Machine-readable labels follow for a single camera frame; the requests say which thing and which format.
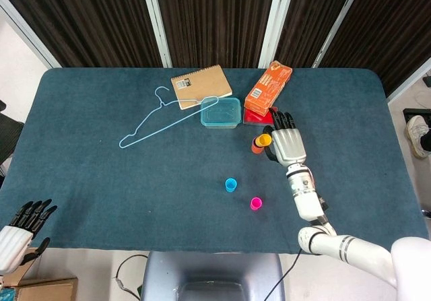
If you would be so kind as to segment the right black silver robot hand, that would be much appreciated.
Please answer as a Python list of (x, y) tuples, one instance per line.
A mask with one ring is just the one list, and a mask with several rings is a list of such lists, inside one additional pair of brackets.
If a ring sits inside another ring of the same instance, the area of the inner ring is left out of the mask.
[(284, 167), (296, 163), (304, 163), (306, 151), (300, 135), (296, 128), (292, 115), (288, 112), (282, 113), (270, 108), (273, 126), (265, 126), (263, 134), (272, 138), (271, 145), (274, 152), (269, 146), (264, 148), (266, 156), (274, 162), (278, 162)]

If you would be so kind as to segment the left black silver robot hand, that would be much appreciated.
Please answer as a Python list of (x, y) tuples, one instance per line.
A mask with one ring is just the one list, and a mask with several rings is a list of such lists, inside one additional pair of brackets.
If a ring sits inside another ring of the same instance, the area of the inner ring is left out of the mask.
[(13, 273), (19, 266), (36, 260), (43, 254), (51, 242), (50, 237), (45, 237), (32, 252), (28, 252), (28, 247), (56, 210), (57, 206), (52, 205), (52, 199), (28, 201), (1, 229), (1, 277)]

